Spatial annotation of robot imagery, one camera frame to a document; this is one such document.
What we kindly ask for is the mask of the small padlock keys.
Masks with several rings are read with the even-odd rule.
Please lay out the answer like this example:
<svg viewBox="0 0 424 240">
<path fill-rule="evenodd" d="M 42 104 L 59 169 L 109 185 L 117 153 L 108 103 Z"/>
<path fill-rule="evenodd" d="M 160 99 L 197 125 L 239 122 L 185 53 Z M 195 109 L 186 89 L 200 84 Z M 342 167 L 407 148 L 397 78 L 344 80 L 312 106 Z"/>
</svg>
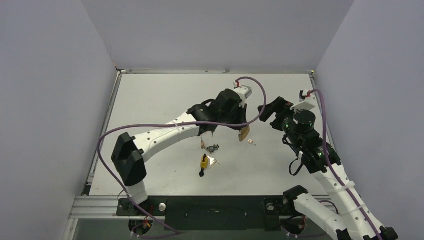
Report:
<svg viewBox="0 0 424 240">
<path fill-rule="evenodd" d="M 205 149 L 208 153 L 214 153 L 214 152 L 216 152 L 217 150 L 219 150 L 219 148 L 220 148 L 220 145 L 219 145 L 219 144 L 214 144 L 214 145 L 211 145 L 211 146 L 206 146 L 204 149 Z"/>
</svg>

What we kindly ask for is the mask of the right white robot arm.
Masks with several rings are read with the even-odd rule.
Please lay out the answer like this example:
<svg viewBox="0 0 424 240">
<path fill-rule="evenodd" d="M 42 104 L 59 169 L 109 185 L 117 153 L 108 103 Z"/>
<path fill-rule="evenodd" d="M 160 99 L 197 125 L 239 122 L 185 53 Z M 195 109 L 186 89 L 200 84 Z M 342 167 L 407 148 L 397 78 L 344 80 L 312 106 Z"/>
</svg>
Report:
<svg viewBox="0 0 424 240">
<path fill-rule="evenodd" d="M 262 122 L 275 115 L 271 127 L 284 133 L 283 142 L 293 149 L 311 176 L 324 188 L 338 213 L 313 199 L 300 185 L 283 193 L 283 209 L 289 214 L 309 218 L 333 240 L 398 239 L 396 231 L 384 226 L 361 199 L 340 157 L 327 143 L 327 131 L 320 134 L 315 130 L 317 117 L 312 109 L 316 106 L 315 95 L 308 94 L 296 104 L 278 97 L 258 107 Z"/>
</svg>

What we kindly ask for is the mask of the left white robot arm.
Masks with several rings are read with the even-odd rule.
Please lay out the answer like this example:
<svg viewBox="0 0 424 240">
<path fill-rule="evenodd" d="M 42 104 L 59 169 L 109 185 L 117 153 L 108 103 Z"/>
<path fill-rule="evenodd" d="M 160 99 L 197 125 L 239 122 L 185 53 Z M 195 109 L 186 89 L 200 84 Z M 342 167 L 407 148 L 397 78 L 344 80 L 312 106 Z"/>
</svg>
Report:
<svg viewBox="0 0 424 240">
<path fill-rule="evenodd" d="M 215 99 L 209 99 L 189 108 L 173 121 L 169 127 L 156 127 L 135 136 L 121 134 L 115 144 L 111 160 L 125 188 L 132 197 L 129 208 L 136 215 L 149 209 L 148 194 L 144 184 L 147 176 L 145 163 L 162 150 L 188 138 L 204 133 L 213 133 L 217 123 L 230 124 L 240 131 L 245 124 L 247 98 L 252 94 L 248 86 L 221 91 Z"/>
</svg>

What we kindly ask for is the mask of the yellow padlock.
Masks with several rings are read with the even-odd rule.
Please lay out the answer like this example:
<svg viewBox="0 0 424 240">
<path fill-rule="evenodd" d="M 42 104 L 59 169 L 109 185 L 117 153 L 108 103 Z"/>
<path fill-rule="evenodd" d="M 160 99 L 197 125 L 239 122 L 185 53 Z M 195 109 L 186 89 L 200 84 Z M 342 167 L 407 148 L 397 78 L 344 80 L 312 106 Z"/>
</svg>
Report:
<svg viewBox="0 0 424 240">
<path fill-rule="evenodd" d="M 204 154 L 200 160 L 200 171 L 199 176 L 202 178 L 205 175 L 207 169 L 212 168 L 215 165 L 220 165 L 220 163 L 213 157 Z"/>
</svg>

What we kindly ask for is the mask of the large brass padlock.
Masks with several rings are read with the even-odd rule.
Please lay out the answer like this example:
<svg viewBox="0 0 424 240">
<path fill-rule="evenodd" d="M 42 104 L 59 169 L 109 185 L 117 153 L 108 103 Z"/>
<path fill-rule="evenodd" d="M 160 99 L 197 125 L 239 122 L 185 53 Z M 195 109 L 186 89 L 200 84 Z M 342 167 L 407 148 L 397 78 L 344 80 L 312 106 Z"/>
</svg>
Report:
<svg viewBox="0 0 424 240">
<path fill-rule="evenodd" d="M 239 139 L 240 142 L 243 142 L 247 138 L 247 136 L 250 133 L 250 130 L 251 129 L 250 129 L 249 125 L 244 126 L 239 130 L 238 139 Z"/>
</svg>

